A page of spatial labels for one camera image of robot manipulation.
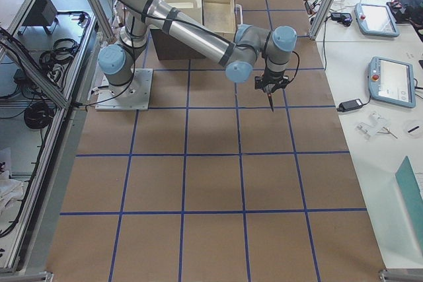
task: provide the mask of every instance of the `metal base plate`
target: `metal base plate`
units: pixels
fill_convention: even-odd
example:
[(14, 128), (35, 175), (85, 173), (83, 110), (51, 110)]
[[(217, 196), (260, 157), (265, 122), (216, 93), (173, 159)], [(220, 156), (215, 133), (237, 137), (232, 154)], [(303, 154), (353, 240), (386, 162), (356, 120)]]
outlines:
[[(101, 90), (98, 94), (97, 110), (148, 110), (150, 101), (151, 82), (153, 80), (152, 69), (135, 69), (133, 83), (140, 83), (140, 86), (132, 90), (131, 87), (122, 95), (114, 98), (110, 90)], [(106, 77), (101, 85), (108, 85)]]

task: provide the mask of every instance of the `white table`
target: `white table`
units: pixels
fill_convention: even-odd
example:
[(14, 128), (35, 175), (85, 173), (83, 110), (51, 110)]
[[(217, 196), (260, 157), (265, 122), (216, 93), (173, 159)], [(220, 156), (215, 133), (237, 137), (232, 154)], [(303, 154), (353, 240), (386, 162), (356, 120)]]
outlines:
[[(346, 28), (341, 24), (335, 23), (330, 19), (326, 25), (326, 42), (415, 42), (418, 41), (418, 36), (410, 25), (398, 25), (400, 35), (398, 38), (384, 38), (380, 36), (365, 36), (360, 32), (354, 14), (354, 7), (357, 3), (371, 3), (375, 5), (386, 5), (390, 0), (334, 0), (330, 7), (334, 11), (350, 13), (353, 18), (353, 23)], [(317, 35), (316, 41), (323, 41), (323, 34), (325, 27), (322, 26)]]
[[(323, 60), (323, 43), (317, 42)], [(367, 67), (373, 56), (411, 63), (414, 77), (423, 83), (423, 44), (415, 42), (328, 42), (327, 77), (335, 104), (360, 98), (367, 102)], [(360, 122), (371, 123), (373, 111), (390, 121), (391, 135), (367, 140), (359, 131)], [(340, 113), (366, 206), (383, 260), (388, 268), (423, 268), (423, 255), (414, 236), (402, 201), (395, 172), (408, 156), (415, 172), (423, 172), (423, 137), (413, 139), (404, 130), (409, 120), (423, 119), (423, 100), (408, 109), (372, 100), (355, 112)]]

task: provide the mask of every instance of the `white cloth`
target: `white cloth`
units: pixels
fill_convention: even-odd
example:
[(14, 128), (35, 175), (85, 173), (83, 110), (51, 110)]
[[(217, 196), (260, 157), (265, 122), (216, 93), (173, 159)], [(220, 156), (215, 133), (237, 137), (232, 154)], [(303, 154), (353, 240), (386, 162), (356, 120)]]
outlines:
[(5, 163), (5, 167), (3, 173), (0, 171), (0, 179), (6, 180), (10, 178), (12, 170), (11, 148), (0, 150), (0, 164), (3, 162)]
[(0, 215), (24, 197), (24, 182), (18, 180), (0, 180)]

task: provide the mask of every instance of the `electronic device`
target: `electronic device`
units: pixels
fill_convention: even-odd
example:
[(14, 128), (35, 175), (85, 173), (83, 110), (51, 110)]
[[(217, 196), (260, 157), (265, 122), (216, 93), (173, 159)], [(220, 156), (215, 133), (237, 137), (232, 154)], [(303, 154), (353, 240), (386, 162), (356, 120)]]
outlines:
[(350, 26), (352, 22), (350, 13), (330, 13), (330, 19), (344, 26)]
[(358, 3), (354, 12), (360, 31), (366, 36), (399, 36), (395, 19), (388, 6)]
[(369, 64), (370, 97), (381, 102), (414, 108), (414, 75), (412, 65), (375, 56)]
[(58, 15), (52, 0), (35, 0), (23, 26), (51, 26)]

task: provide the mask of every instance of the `monitor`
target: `monitor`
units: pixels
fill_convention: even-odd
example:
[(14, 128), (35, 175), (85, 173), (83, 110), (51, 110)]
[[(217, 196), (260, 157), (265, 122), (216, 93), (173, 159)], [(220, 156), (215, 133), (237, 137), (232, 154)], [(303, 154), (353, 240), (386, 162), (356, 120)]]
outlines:
[(415, 107), (412, 65), (374, 57), (369, 64), (369, 91), (375, 100), (408, 108)]
[(388, 37), (399, 35), (395, 19), (388, 6), (358, 3), (354, 12), (363, 34)]

